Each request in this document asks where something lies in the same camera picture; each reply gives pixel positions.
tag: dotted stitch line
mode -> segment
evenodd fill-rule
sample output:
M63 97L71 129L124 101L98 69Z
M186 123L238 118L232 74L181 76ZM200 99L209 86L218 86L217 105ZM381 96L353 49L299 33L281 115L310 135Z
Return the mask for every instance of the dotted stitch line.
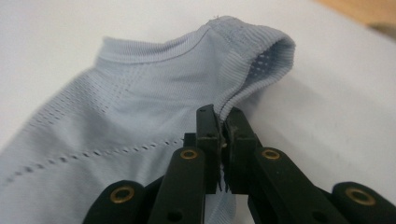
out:
M164 141L162 141L162 143L166 144L167 146L170 146L171 144L179 143L179 141L183 142L184 139L180 138L175 141L164 140ZM14 173L14 175L11 175L8 178L6 178L6 182L2 185L2 187L4 188L4 187L9 186L11 183L13 183L15 181L15 179L20 178L23 175L31 174L34 171L38 171L38 170L45 170L46 167L51 167L51 165L56 165L59 163L69 163L69 161L80 161L81 158L95 158L95 157L101 157L104 155L116 155L116 154L120 154L121 152L135 153L135 152L141 151L142 149L144 149L146 151L151 148L155 148L159 145L160 144L152 143L147 146L142 146L140 150L136 147L124 147L122 149L115 147L113 149L108 149L108 150L94 150L92 152L81 152L81 153L79 153L80 154L79 156L78 155L70 155L70 156L59 157L56 160L55 159L47 159L46 165L44 165L43 163L37 163L37 164L31 165L31 166L24 166L22 168L22 171L17 171Z

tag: neckline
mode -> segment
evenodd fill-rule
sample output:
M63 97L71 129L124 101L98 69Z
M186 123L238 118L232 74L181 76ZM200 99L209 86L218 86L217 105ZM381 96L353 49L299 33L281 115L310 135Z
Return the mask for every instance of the neckline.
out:
M176 58L193 49L210 29L198 30L165 43L150 43L105 37L98 58L115 63L153 63Z

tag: black plastic part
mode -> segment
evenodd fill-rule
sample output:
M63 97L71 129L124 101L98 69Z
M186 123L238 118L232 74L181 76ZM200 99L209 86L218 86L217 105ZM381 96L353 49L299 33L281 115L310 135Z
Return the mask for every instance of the black plastic part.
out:
M205 154L196 147L180 148L163 177L148 223L202 224L204 204Z
M184 142L183 147L195 147L196 146L196 137L195 133L184 133Z
M396 207L361 184L346 182L335 185L332 201L351 223L396 223Z
M136 218L136 223L147 223L151 214L152 206L157 198L158 190L163 182L163 176L145 186L145 199L140 204L140 209Z
M113 203L111 193L120 187L131 187L134 196L124 203ZM144 188L133 181L122 180L108 186L93 203L83 224L134 224L138 220L139 209L144 200Z
M263 156L266 149L272 152L267 154L271 159ZM282 151L257 148L252 165L277 223L348 223Z
M262 190L257 180L252 180L249 188L247 205L250 214L256 224L277 223L277 216L274 208L268 201L267 196Z
M258 145L242 110L233 108L224 122L227 147L223 149L224 180L233 194L248 194L251 171L249 163Z
M206 105L196 112L196 146L206 157L206 194L215 194L220 181L220 143L219 119L213 111L213 105Z

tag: t-shirt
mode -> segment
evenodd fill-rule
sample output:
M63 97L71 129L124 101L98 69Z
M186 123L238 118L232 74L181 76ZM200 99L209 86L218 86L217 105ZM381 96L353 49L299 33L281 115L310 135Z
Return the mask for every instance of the t-shirt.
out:
M221 17L163 44L106 38L95 64L26 122L0 156L0 223L81 223L110 184L164 175L195 111L225 120L292 67L293 41ZM205 223L231 223L234 196L206 195Z

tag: wooden surface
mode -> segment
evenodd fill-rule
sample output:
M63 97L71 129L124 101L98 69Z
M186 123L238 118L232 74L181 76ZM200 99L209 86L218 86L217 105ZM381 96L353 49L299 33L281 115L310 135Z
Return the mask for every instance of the wooden surface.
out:
M317 0L363 24L396 25L396 0Z

